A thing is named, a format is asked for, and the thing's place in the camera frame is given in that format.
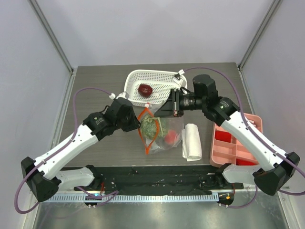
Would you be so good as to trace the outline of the clear zip top bag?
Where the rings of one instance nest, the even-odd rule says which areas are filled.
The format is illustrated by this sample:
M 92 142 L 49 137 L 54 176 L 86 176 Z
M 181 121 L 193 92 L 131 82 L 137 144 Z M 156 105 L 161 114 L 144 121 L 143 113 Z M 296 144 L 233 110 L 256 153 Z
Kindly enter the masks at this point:
M 146 103 L 139 114 L 139 136 L 145 148 L 145 154 L 153 154 L 177 147 L 182 140 L 184 123 L 182 117 L 156 117 L 155 112 L 161 104 Z

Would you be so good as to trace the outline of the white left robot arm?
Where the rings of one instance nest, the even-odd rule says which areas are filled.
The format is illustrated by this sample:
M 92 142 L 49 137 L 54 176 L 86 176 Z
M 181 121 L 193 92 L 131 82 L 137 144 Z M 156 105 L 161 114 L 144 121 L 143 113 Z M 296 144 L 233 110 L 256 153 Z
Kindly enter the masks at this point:
M 88 115 L 77 130 L 49 152 L 21 162 L 26 183 L 38 202 L 44 202 L 59 190 L 74 187 L 88 187 L 97 190 L 102 183 L 102 175 L 92 165 L 81 169 L 63 171 L 62 168 L 88 147 L 98 143 L 114 131 L 124 132 L 140 127 L 132 103 L 122 97 L 113 100 L 102 112 Z

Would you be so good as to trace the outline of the dark red fake fruit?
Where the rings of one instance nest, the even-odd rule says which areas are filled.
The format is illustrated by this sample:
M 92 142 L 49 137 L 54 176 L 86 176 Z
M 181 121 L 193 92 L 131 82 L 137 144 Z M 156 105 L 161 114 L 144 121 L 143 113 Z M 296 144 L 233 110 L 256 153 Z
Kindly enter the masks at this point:
M 151 86 L 142 83 L 138 87 L 138 93 L 143 97 L 150 97 L 153 93 L 153 89 Z

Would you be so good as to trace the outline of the green fake broccoli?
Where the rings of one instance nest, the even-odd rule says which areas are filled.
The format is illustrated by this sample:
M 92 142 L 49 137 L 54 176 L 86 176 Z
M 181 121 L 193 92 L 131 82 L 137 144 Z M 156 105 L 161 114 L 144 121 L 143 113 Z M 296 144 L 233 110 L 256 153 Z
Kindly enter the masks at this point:
M 165 137 L 168 133 L 167 121 L 164 118 L 155 118 L 149 114 L 146 114 L 141 120 L 141 133 L 150 140 L 155 137 Z

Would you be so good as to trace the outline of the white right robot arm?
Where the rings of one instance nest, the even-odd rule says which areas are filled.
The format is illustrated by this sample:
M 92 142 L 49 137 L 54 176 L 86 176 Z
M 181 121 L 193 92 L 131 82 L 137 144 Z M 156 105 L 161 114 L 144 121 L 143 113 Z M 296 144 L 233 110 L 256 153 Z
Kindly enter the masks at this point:
M 168 99 L 154 115 L 181 117 L 185 111 L 201 110 L 208 120 L 229 132 L 258 161 L 256 166 L 222 166 L 222 172 L 215 176 L 218 187 L 245 183 L 256 185 L 270 196 L 280 191 L 295 173 L 300 162 L 299 155 L 285 152 L 258 131 L 231 99 L 219 96 L 215 81 L 209 75 L 195 76 L 193 88 L 193 92 L 172 89 Z

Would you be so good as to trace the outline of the red fake tomato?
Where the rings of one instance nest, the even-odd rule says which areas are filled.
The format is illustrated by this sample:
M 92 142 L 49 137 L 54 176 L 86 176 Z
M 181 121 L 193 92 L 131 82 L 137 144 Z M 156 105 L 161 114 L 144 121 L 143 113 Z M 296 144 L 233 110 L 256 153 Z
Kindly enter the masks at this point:
M 164 142 L 167 145 L 173 146 L 179 140 L 179 134 L 175 130 L 168 130 L 167 135 L 164 137 Z

